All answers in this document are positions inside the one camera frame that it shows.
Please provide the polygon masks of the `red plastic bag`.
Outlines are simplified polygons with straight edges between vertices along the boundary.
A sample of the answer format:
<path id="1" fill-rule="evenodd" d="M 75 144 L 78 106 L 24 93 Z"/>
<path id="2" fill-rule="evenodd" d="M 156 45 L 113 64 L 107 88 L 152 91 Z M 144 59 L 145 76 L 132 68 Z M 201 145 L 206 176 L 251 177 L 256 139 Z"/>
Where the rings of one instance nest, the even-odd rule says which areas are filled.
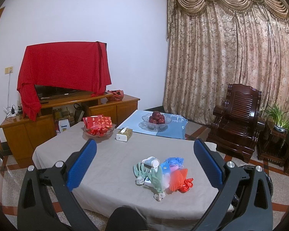
<path id="1" fill-rule="evenodd" d="M 193 178 L 187 178 L 184 180 L 183 185 L 178 189 L 180 193 L 186 193 L 193 187 Z"/>

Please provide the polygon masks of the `orange foam fruit net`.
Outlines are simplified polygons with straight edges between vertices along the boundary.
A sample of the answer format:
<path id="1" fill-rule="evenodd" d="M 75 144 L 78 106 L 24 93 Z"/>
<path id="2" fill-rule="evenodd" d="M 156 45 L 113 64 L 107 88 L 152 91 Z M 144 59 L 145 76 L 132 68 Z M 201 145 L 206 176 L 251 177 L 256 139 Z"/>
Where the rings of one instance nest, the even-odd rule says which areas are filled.
<path id="1" fill-rule="evenodd" d="M 184 181 L 187 177 L 187 173 L 188 173 L 188 169 L 186 169 L 186 168 L 178 169 L 178 170 L 171 173 L 171 178 L 170 178 L 170 182 L 169 182 L 169 189 L 172 192 L 177 191 L 178 189 L 180 189 L 183 186 Z"/>

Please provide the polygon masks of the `blue plastic bag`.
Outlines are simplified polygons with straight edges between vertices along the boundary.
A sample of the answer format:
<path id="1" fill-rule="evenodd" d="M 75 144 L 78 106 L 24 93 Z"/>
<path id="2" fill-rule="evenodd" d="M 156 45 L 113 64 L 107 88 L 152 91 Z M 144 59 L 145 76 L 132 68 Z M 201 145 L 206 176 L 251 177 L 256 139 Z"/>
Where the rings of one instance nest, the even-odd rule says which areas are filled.
<path id="1" fill-rule="evenodd" d="M 178 168 L 183 168 L 184 159 L 182 157 L 169 157 L 165 160 L 168 162 L 169 167 L 177 166 Z"/>

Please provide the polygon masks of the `pink plastic item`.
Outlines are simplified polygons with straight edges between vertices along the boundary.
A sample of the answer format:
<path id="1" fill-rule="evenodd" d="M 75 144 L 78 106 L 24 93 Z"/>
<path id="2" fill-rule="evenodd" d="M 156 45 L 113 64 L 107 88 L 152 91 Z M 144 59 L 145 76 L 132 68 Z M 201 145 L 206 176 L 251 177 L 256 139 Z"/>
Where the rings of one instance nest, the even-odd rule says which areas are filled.
<path id="1" fill-rule="evenodd" d="M 171 173 L 178 170 L 178 169 L 180 169 L 180 167 L 177 164 L 170 165 Z"/>

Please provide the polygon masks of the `white tissue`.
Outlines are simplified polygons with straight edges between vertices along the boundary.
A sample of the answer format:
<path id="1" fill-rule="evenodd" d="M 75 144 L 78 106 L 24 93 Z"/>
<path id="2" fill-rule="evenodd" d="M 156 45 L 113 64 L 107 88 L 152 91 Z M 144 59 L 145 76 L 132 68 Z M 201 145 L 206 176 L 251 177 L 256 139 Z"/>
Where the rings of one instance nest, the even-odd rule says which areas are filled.
<path id="1" fill-rule="evenodd" d="M 165 173 L 162 175 L 162 186 L 167 189 L 170 186 L 171 175 L 170 173 Z"/>

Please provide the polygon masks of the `green rubber glove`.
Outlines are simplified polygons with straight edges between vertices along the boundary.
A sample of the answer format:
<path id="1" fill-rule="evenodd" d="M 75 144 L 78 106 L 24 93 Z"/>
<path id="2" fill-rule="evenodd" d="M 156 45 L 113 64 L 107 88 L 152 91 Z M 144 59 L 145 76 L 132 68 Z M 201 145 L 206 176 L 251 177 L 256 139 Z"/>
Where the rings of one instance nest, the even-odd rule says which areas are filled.
<path id="1" fill-rule="evenodd" d="M 150 173 L 150 169 L 145 167 L 143 163 L 137 163 L 133 166 L 133 172 L 136 177 L 135 183 L 140 186 L 144 184 L 145 179 Z"/>
<path id="2" fill-rule="evenodd" d="M 161 201 L 165 197 L 162 168 L 160 166 L 157 169 L 152 168 L 148 174 L 148 178 L 156 191 L 154 198 L 156 201 Z"/>

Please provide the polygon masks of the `white paper cup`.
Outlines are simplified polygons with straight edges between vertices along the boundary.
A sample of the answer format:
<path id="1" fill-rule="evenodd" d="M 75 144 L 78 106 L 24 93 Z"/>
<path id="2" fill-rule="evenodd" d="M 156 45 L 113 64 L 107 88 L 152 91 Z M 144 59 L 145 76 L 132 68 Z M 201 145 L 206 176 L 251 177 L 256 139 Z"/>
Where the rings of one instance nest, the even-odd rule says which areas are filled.
<path id="1" fill-rule="evenodd" d="M 157 168 L 160 165 L 160 161 L 155 157 L 148 157 L 142 160 L 142 163 L 153 168 Z"/>

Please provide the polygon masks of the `white box under cabinet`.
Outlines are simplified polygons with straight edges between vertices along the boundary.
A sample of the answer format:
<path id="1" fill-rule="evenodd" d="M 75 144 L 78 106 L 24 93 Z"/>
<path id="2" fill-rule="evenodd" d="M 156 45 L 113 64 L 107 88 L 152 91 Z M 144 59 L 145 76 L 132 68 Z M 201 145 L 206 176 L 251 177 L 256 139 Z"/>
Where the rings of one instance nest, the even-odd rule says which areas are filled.
<path id="1" fill-rule="evenodd" d="M 60 133 L 66 131 L 68 128 L 70 128 L 69 120 L 68 119 L 59 120 L 58 126 L 59 126 Z"/>

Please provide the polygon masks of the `white power strip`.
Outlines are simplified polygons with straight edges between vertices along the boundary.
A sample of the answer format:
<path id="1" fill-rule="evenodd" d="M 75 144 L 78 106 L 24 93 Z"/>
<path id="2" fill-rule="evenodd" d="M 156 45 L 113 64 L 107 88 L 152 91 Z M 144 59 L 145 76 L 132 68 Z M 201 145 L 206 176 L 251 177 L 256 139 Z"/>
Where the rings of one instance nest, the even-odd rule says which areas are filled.
<path id="1" fill-rule="evenodd" d="M 8 106 L 7 108 L 4 107 L 3 111 L 6 114 L 6 118 L 15 117 L 17 115 L 17 113 L 18 113 L 18 111 L 16 110 L 16 106 L 15 105 Z"/>

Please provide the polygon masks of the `red candy packet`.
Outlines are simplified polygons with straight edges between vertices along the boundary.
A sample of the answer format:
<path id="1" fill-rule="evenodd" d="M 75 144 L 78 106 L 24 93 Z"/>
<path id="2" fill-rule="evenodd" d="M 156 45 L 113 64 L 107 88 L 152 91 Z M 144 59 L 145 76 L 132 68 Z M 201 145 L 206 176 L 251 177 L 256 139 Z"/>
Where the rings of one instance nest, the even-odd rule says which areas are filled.
<path id="1" fill-rule="evenodd" d="M 102 129 L 113 127 L 112 120 L 109 116 L 95 115 L 83 118 L 83 122 L 87 129 Z"/>

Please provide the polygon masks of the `tissue box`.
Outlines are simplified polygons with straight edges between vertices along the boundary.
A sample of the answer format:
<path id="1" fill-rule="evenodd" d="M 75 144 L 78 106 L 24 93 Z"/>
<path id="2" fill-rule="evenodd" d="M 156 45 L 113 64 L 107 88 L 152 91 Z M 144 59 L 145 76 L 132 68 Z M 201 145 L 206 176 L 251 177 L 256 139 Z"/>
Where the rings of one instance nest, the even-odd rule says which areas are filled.
<path id="1" fill-rule="evenodd" d="M 130 128 L 123 128 L 116 134 L 116 140 L 121 142 L 127 142 L 133 135 L 133 130 Z"/>

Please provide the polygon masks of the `blue tablecloth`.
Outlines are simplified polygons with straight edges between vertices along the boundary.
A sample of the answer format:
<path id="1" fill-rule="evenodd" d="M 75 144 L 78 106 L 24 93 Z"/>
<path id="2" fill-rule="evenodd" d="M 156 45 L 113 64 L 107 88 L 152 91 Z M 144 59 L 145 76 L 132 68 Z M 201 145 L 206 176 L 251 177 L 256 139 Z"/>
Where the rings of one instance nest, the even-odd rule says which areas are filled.
<path id="1" fill-rule="evenodd" d="M 147 110 L 135 110 L 117 129 L 130 128 L 138 134 L 185 139 L 187 119 L 181 115 L 161 113 L 165 117 L 165 124 L 156 125 L 149 123 L 152 113 Z"/>

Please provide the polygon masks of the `glass fruit bowl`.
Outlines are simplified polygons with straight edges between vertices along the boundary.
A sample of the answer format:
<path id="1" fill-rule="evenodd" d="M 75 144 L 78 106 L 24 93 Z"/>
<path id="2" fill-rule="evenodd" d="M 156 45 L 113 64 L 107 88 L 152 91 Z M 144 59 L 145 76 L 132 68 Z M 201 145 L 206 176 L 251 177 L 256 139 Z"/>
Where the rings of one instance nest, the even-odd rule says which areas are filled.
<path id="1" fill-rule="evenodd" d="M 142 120 L 151 130 L 164 130 L 172 122 L 172 119 L 165 114 L 153 117 L 153 113 L 142 116 Z"/>

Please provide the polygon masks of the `red basket on cabinet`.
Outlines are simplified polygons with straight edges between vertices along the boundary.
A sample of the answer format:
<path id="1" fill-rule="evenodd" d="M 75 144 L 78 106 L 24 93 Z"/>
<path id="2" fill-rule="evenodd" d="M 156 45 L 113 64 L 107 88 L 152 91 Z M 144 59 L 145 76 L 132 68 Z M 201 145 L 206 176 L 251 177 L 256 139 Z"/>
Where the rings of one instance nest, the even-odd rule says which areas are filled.
<path id="1" fill-rule="evenodd" d="M 109 101 L 122 101 L 124 98 L 123 90 L 108 90 L 107 92 L 112 94 L 107 98 Z"/>

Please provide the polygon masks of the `beige patterned curtain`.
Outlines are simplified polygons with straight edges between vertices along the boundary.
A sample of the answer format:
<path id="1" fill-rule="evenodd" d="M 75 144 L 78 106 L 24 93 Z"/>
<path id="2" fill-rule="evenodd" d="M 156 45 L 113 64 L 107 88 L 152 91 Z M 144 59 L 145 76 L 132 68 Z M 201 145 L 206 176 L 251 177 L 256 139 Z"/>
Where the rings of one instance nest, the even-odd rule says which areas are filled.
<path id="1" fill-rule="evenodd" d="M 213 122 L 229 84 L 261 92 L 260 110 L 289 115 L 289 5 L 285 0 L 167 0 L 163 107 Z"/>

